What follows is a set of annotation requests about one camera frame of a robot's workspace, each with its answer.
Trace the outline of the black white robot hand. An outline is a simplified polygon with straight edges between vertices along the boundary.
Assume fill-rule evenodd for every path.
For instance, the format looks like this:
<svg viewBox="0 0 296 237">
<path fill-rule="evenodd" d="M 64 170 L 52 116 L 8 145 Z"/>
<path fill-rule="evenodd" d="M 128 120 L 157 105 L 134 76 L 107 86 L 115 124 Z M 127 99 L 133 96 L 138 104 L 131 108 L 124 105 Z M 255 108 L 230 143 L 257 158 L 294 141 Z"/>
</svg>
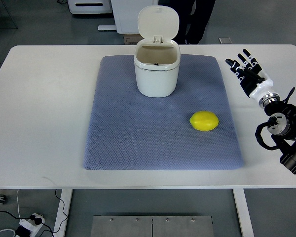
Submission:
<svg viewBox="0 0 296 237">
<path fill-rule="evenodd" d="M 261 108 L 268 103 L 279 101 L 280 96 L 273 90 L 273 81 L 257 59 L 246 49 L 238 54 L 240 62 L 226 59 L 230 70 L 237 76 L 245 94 L 254 99 Z"/>
</svg>

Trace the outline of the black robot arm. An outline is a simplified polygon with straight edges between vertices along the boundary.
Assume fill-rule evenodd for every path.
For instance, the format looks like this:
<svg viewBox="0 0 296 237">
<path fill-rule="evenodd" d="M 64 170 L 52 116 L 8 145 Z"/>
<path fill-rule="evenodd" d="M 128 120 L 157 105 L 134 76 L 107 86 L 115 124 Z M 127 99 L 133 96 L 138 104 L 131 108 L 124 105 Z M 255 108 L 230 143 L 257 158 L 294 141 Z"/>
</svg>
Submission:
<svg viewBox="0 0 296 237">
<path fill-rule="evenodd" d="M 276 93 L 262 96 L 259 105 L 269 119 L 257 126 L 255 137 L 263 148 L 270 151 L 280 150 L 282 155 L 279 162 L 296 175 L 296 106 L 289 103 L 294 90 L 295 88 L 292 88 L 284 100 Z M 264 142 L 261 135 L 264 128 L 271 134 L 275 146 L 269 146 Z"/>
</svg>

